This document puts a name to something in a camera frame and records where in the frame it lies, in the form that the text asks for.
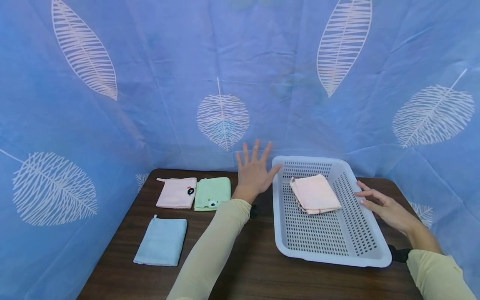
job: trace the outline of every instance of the pink towel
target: pink towel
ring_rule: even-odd
[[[195,193],[197,192],[197,178],[170,178],[158,181],[165,183],[160,197],[156,203],[157,207],[163,208],[191,208]]]
[[[312,177],[290,180],[299,208],[309,215],[326,213],[342,208],[327,179],[318,174]]]

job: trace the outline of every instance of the wooden table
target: wooden table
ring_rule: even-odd
[[[229,177],[237,173],[156,169],[152,171],[120,224],[78,299],[165,299],[188,253],[207,228],[214,212],[155,207],[163,183],[156,178]],[[385,179],[362,179],[411,211],[396,185]],[[230,258],[210,299],[421,299],[405,264],[359,268],[307,262],[282,255],[275,246],[272,188],[255,201],[258,217],[237,237]],[[185,218],[188,229],[178,267],[138,265],[133,258],[150,219]],[[377,219],[387,243],[408,247],[406,238]]]

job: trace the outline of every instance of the blue towel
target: blue towel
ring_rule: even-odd
[[[176,267],[186,231],[186,219],[157,219],[155,215],[148,224],[133,262]]]

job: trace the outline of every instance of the wrist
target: wrist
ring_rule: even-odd
[[[428,228],[419,220],[417,222],[413,222],[407,230],[405,230],[405,235],[409,241],[415,239],[415,237],[419,234],[422,234]]]
[[[443,254],[442,248],[440,247],[435,236],[420,221],[411,228],[411,230],[406,234],[406,236],[410,241],[413,249],[426,250],[438,254]]]
[[[258,193],[255,192],[253,189],[239,185],[236,187],[232,195],[232,199],[242,199],[245,202],[252,204],[257,195]]]

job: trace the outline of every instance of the blue curtain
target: blue curtain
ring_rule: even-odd
[[[74,299],[154,168],[392,179],[480,297],[480,2],[0,2],[0,298]]]

